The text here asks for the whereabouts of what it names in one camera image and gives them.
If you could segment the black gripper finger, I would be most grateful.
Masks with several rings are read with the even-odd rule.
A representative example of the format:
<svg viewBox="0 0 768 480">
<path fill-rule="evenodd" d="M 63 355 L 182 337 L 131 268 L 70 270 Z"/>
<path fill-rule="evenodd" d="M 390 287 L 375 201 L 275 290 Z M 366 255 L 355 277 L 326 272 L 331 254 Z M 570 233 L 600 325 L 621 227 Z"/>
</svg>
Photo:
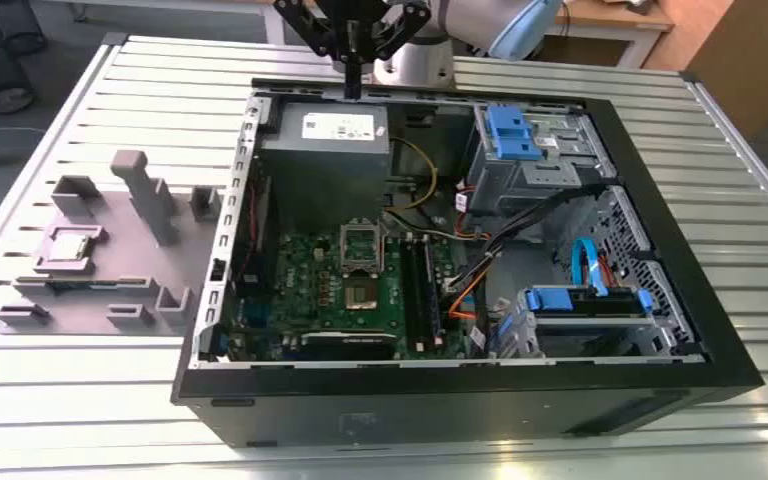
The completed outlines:
<svg viewBox="0 0 768 480">
<path fill-rule="evenodd" d="M 410 63 L 409 53 L 398 53 L 430 19 L 424 2 L 405 2 L 399 16 L 379 26 L 390 6 L 385 2 L 357 2 L 351 6 L 351 99 L 361 96 L 363 68 L 375 60 L 397 57 L 395 72 L 383 81 L 391 84 L 418 86 L 426 74 Z"/>
<path fill-rule="evenodd" d="M 342 67 L 343 98 L 351 99 L 351 54 L 347 41 L 347 8 L 339 1 L 314 1 L 317 17 L 303 1 L 275 0 L 273 8 L 303 40 L 313 53 L 329 57 Z"/>
</svg>

